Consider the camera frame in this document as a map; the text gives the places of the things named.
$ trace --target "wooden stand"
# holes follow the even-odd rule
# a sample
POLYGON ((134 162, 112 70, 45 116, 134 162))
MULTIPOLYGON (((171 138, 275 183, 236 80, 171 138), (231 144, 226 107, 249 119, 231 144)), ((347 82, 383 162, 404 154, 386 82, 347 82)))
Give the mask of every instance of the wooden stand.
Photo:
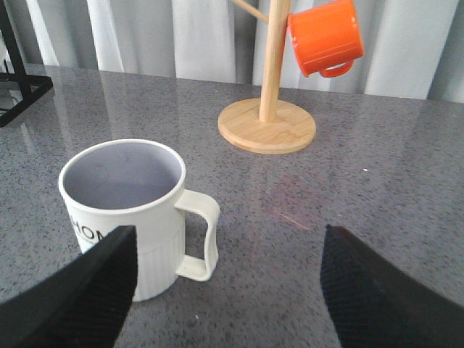
MULTIPOLYGON (((233 0, 262 20, 267 17, 243 0, 233 0)), ((226 107, 217 121, 233 145, 260 154, 285 154, 306 147, 315 137, 312 116, 297 105, 278 100, 287 17, 291 0, 271 0, 261 98, 226 107)))

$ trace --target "orange mug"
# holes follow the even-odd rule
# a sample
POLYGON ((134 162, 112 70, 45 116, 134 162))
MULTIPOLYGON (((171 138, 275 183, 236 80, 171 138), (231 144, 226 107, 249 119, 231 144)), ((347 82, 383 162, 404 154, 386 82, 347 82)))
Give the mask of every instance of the orange mug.
POLYGON ((364 54, 352 0, 335 0, 288 18, 295 57, 304 76, 346 73, 364 54))

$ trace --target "black metal rack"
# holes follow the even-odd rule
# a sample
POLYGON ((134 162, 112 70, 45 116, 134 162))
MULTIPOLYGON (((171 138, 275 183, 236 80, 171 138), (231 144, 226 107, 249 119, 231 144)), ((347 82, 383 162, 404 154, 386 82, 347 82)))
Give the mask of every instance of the black metal rack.
POLYGON ((53 87, 53 83, 49 76, 28 75, 26 73, 4 0, 0 0, 0 30, 14 70, 14 73, 0 72, 0 83, 17 83, 22 95, 22 100, 13 107, 0 109, 0 111, 5 112, 0 115, 0 127, 4 127, 43 96, 53 87))

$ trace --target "granite countertop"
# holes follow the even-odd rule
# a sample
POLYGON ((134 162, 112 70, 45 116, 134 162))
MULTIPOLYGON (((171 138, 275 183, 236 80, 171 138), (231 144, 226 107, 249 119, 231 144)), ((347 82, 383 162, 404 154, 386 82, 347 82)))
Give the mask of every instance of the granite countertop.
MULTIPOLYGON (((57 178, 79 151, 145 138, 184 158, 216 198, 219 263, 132 305, 117 347, 340 347, 319 283, 325 225, 343 225, 464 305, 464 105, 281 89, 318 132, 292 154, 246 152, 220 111, 257 86, 58 67, 54 88, 0 128, 0 302, 79 255, 57 178)), ((204 222, 187 215, 187 252, 204 222)))

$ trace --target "white curtain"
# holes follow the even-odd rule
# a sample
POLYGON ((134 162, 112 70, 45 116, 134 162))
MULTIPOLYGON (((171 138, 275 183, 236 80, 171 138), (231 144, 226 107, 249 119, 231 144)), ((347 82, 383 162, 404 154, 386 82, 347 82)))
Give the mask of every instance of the white curtain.
MULTIPOLYGON (((249 3, 267 13, 271 0, 249 3)), ((299 12, 328 0, 293 0, 299 12)), ((365 56, 281 86, 464 102, 464 0, 355 0, 365 56)), ((261 84, 267 25, 228 0, 7 0, 26 62, 261 84)))

